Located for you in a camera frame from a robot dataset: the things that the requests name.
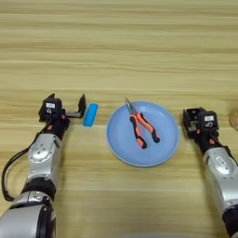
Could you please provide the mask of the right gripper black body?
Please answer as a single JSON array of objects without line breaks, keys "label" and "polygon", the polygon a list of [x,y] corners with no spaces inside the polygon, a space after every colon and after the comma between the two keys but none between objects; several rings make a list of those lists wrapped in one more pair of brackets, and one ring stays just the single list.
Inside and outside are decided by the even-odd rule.
[{"label": "right gripper black body", "polygon": [[195,139],[196,137],[198,137],[201,134],[201,130],[200,129],[189,129],[189,138],[190,139]]}]

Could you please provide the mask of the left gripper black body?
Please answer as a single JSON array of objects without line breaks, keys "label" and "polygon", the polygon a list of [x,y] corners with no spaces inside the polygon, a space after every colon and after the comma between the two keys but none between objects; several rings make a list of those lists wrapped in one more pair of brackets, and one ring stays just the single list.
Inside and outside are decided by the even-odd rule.
[{"label": "left gripper black body", "polygon": [[70,119],[74,118],[74,119],[81,119],[82,118],[82,113],[81,112],[67,112],[65,109],[63,109],[61,111],[61,115],[60,118],[62,119],[62,121],[65,124],[69,124],[70,123]]}]

